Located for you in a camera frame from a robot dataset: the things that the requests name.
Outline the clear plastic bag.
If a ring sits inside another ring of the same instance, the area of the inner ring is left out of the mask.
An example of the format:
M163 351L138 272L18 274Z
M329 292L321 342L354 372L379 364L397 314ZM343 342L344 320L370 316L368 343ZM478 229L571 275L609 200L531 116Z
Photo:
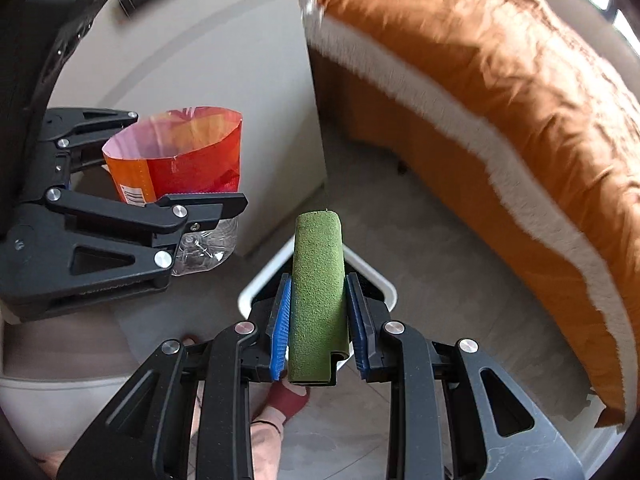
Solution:
M233 254L237 240L237 218L220 220L213 230L184 234L171 274L185 276L215 269Z

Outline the white bedside cabinet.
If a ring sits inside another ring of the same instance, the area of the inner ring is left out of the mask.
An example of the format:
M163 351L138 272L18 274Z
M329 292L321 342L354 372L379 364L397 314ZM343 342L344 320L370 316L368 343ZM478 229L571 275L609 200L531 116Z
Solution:
M326 180L298 0L153 0L132 18L108 0L51 102L144 117L199 105L241 113L242 255Z

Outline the white square trash bin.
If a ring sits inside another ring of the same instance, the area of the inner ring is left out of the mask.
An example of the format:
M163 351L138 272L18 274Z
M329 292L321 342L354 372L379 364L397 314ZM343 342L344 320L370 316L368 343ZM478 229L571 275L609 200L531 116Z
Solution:
M366 382L388 382L392 377L390 367L393 359L386 354L368 356L369 351L375 351L378 344L378 331L382 324L390 319L388 314L382 312L383 308L392 310L397 301L395 287L378 271L369 266L361 258L355 255L348 247L343 247L345 276L355 274L355 298L357 304L368 304L373 332L368 333L362 326L356 327L355 356L361 377ZM239 298L241 314L244 318L250 317L254 305L266 300L268 304L279 302L278 292L280 281L284 274L291 278L292 299L292 265L294 254L294 240L290 240L277 252L266 266L259 271L256 278L245 287ZM347 313L347 327L350 320L350 296L349 289L345 286L345 307Z

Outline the green sponge block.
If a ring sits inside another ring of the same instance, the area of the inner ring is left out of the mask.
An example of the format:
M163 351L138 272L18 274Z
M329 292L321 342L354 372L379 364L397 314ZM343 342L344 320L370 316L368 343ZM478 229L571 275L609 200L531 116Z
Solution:
M332 210L296 219L292 265L288 380L330 386L349 357L342 225Z

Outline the orange bed cover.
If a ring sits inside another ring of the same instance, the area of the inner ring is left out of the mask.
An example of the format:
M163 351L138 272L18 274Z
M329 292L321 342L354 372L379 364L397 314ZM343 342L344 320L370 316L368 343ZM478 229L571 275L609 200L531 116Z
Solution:
M510 266L603 403L639 409L639 103L544 0L300 0L318 105Z

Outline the black bed leg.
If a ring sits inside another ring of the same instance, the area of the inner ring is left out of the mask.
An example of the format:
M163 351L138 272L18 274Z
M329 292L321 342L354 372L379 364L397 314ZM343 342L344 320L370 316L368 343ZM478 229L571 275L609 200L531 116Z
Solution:
M403 176L408 172L408 167L401 160L397 163L397 173Z

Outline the red slipper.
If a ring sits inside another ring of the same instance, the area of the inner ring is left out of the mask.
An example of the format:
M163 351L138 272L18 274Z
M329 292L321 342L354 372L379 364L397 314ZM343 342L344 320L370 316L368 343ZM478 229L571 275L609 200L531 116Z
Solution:
M309 398L308 387L292 384L288 378L282 378L271 385L260 417L283 426L307 405Z

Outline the orange red snack bag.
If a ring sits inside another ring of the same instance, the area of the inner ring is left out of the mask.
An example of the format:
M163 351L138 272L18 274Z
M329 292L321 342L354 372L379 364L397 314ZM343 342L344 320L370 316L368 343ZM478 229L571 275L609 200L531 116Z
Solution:
M134 206L169 194L235 193L243 116L197 106L168 110L122 129L102 148L120 199Z

